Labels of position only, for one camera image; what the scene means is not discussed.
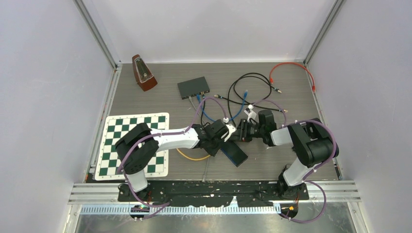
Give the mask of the black blue network switch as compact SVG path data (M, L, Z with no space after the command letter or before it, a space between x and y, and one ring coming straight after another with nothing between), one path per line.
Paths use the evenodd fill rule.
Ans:
M236 167L239 167L248 159L248 155L232 141L225 142L221 147L221 151Z

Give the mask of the dark grey network switch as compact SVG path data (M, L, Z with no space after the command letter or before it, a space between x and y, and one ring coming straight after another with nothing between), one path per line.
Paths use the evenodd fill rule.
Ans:
M177 87L182 100L210 92L210 88L204 76L180 82L177 84Z

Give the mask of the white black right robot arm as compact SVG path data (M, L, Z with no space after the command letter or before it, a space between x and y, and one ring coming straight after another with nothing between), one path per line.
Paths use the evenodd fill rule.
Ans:
M270 147L292 145L297 158L283 168L276 183L275 193L281 199L296 197L310 174L339 155L339 147L331 131L318 118L279 128L270 110L261 110L257 116L257 121L242 119L229 140L233 143L250 142L253 138L260 138Z

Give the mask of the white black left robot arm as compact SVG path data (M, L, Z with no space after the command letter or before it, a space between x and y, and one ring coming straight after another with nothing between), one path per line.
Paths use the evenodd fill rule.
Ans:
M131 196L138 201L148 197L149 188L144 169L156 153L200 148L214 156L235 131L232 124L222 120L206 126L191 124L172 130L152 129L146 123L136 125L115 143L115 152L121 160L119 169L131 184Z

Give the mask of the brown wooden metronome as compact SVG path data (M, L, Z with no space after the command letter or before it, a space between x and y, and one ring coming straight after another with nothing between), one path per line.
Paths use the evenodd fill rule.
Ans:
M157 80L139 54L132 57L134 76L143 91L148 91L157 85Z

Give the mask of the green white chessboard mat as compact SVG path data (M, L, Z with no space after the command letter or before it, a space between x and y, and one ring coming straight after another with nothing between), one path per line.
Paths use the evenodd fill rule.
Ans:
M152 129L166 130L169 128L169 120L169 113L108 116L103 128L93 179L123 180L124 176L117 171L121 159L118 158L115 144L140 123L145 123ZM155 154L144 168L144 172L147 178L166 177L169 172L169 151L164 150Z

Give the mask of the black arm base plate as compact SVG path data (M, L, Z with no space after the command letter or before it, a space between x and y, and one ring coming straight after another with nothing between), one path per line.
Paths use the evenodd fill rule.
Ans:
M271 181L160 181L148 182L137 196L155 205L221 207L236 200L241 207L270 206L272 201L308 200L306 185L280 192Z

